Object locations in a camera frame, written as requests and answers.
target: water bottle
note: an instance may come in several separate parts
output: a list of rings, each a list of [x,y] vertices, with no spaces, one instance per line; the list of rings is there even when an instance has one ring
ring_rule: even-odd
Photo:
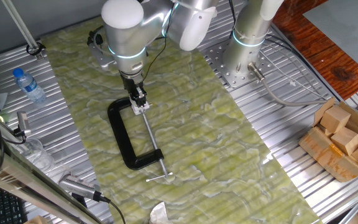
[[[28,138],[23,146],[21,154],[42,172],[47,173],[55,167],[55,160],[45,151],[38,139]]]
[[[25,143],[16,149],[56,183],[64,175],[71,174],[67,165],[55,163],[53,157],[45,151],[44,146],[38,139],[27,138]]]
[[[16,84],[34,103],[42,103],[45,101],[45,92],[37,84],[37,81],[29,73],[24,73],[21,68],[13,70],[16,78]]]

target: red wooden surface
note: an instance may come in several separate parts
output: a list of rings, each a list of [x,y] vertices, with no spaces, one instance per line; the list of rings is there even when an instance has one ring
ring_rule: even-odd
[[[285,0],[273,23],[346,100],[358,92],[358,64],[303,13],[327,0]]]

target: white paper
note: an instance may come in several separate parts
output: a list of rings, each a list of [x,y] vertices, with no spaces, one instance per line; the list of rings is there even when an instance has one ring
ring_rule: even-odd
[[[170,220],[168,220],[164,202],[159,203],[153,208],[150,213],[149,224],[173,224]]]

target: green marbled mat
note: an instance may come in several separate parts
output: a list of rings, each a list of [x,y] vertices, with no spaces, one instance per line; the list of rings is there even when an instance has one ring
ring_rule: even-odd
[[[108,106],[126,97],[115,68],[99,68],[86,45],[100,18],[42,39],[103,193],[127,223],[148,223],[164,201],[173,223],[318,223],[290,178],[245,119],[230,94],[196,50],[183,52],[167,42],[145,81],[151,101],[146,112],[170,176],[155,163],[128,169],[107,117]],[[148,48],[154,58],[163,47]],[[122,111],[136,153],[152,150],[141,116]],[[118,223],[114,208],[110,211]]]

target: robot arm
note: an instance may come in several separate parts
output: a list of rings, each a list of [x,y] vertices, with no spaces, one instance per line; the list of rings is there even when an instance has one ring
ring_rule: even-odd
[[[108,0],[102,18],[109,50],[116,61],[132,108],[139,114],[148,107],[143,89],[146,46],[161,33],[183,50],[193,50],[204,39],[209,23],[216,15],[218,0]]]
[[[162,35],[182,50],[195,49],[204,39],[219,0],[108,0],[102,18],[109,50],[120,71],[135,114],[147,109],[143,89],[146,46]],[[238,15],[223,62],[232,72],[248,74],[283,0],[248,0]]]

